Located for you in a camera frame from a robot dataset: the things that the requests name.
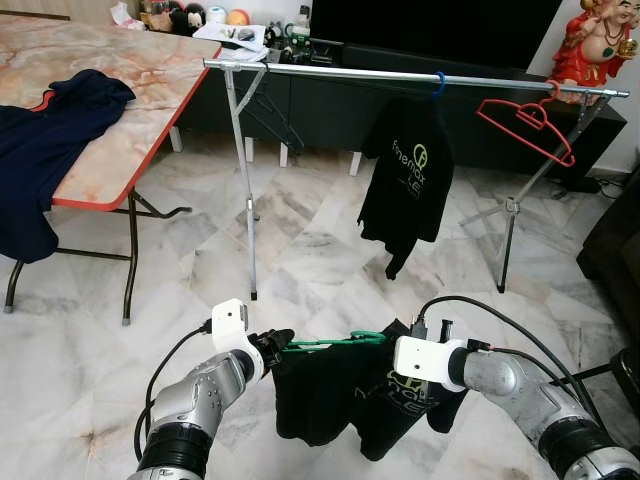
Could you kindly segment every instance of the navy blue jacket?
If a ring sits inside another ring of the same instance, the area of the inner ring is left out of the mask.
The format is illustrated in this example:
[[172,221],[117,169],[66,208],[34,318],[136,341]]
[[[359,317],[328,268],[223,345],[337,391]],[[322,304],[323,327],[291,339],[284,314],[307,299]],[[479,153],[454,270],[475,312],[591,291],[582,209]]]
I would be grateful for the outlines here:
[[46,108],[0,106],[0,254],[26,263],[51,255],[58,237],[42,212],[87,144],[118,121],[135,95],[96,70],[49,85]]

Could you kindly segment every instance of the blue clip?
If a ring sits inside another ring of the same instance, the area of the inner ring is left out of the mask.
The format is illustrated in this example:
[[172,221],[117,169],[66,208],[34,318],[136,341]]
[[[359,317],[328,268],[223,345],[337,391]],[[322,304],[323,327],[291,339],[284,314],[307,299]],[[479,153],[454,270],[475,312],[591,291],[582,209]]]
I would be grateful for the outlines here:
[[442,92],[444,92],[444,87],[447,84],[447,77],[444,76],[444,73],[436,72],[436,75],[440,77],[440,88],[431,94],[431,100],[435,100],[440,95],[442,95]]

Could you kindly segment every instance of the black t-shirt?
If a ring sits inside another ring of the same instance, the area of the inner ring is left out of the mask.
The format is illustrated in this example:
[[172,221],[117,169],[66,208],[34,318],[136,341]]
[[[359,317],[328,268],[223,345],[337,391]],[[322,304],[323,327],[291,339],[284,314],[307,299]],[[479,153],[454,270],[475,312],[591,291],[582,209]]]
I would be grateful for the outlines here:
[[369,133],[362,152],[379,156],[358,223],[362,238],[385,242],[395,279],[417,239],[433,242],[453,177],[453,159],[432,101],[396,99]]
[[352,423],[369,460],[385,456],[425,414],[431,428],[448,433],[466,390],[403,377],[393,370],[395,341],[409,329],[395,320],[380,345],[333,345],[316,353],[285,353],[272,369],[276,429],[283,438],[326,445]]

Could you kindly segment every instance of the clothes drying rack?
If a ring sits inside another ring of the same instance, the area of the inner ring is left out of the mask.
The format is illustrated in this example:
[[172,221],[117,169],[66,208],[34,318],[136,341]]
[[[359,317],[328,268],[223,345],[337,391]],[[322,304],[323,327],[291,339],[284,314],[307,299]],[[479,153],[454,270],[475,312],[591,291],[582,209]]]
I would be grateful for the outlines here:
[[[259,220],[258,213],[254,208],[253,194],[251,193],[251,182],[249,180],[249,172],[247,170],[247,159],[245,153],[245,146],[242,141],[242,129],[240,127],[240,113],[247,106],[251,97],[258,88],[264,74],[276,73],[276,74],[289,74],[289,75],[301,75],[306,77],[331,77],[331,78],[354,78],[354,79],[368,79],[368,80],[399,80],[407,82],[418,83],[435,83],[440,84],[441,78],[438,75],[428,75],[421,73],[402,73],[402,72],[385,72],[375,70],[355,70],[346,68],[331,68],[331,67],[312,67],[307,65],[284,65],[284,64],[269,64],[259,62],[231,62],[226,60],[210,60],[204,59],[204,66],[207,68],[216,68],[224,72],[225,84],[227,87],[227,96],[229,98],[229,109],[231,112],[231,123],[233,125],[233,134],[235,137],[236,148],[238,150],[238,162],[240,163],[240,171],[243,178],[243,184],[246,196],[246,214],[247,214],[247,232],[249,243],[249,272],[251,279],[251,300],[257,300],[257,279],[256,279],[256,257],[255,257],[255,230],[254,223]],[[245,93],[244,97],[238,102],[236,97],[236,90],[234,86],[234,72],[241,70],[257,72],[249,89]],[[556,87],[550,83],[545,82],[528,82],[519,80],[502,80],[495,78],[476,78],[476,77],[460,77],[447,75],[445,77],[447,85],[461,85],[468,87],[496,87],[496,88],[510,88],[517,90],[538,90],[541,92],[550,92],[555,90]],[[589,126],[594,118],[598,116],[600,111],[607,105],[609,100],[614,97],[628,98],[629,92],[598,89],[598,88],[585,88],[572,85],[560,85],[560,91],[579,93],[582,94],[583,102],[578,115],[578,122],[574,129],[567,135],[567,141],[569,145],[576,141],[576,139],[582,134],[582,132]],[[596,103],[591,108],[587,108],[587,102],[589,96],[599,97]],[[565,151],[565,146],[560,145],[554,152],[554,156],[559,157]],[[520,190],[515,197],[510,197],[505,200],[501,205],[468,218],[460,225],[465,225],[470,222],[474,222],[481,218],[498,213],[504,210],[507,215],[507,223],[505,228],[505,234],[502,241],[502,247],[499,252],[499,261],[496,262],[497,268],[495,269],[494,276],[496,280],[496,286],[499,292],[504,292],[507,268],[509,263],[509,254],[511,251],[511,241],[513,237],[513,229],[515,225],[515,218],[520,213],[520,202],[527,196],[534,184],[542,178],[550,169],[556,164],[556,162],[548,158],[538,171],[531,177],[527,184]]]

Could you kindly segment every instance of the black shirt on hanger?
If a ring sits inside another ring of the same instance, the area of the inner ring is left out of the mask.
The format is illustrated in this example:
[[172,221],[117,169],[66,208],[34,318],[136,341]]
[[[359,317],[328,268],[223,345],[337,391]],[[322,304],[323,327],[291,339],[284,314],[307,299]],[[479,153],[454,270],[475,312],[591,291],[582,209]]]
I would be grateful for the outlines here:
[[433,242],[453,178],[453,159],[435,103],[392,100],[362,147],[378,158],[358,224],[362,238],[381,240],[393,255],[394,280],[418,239]]

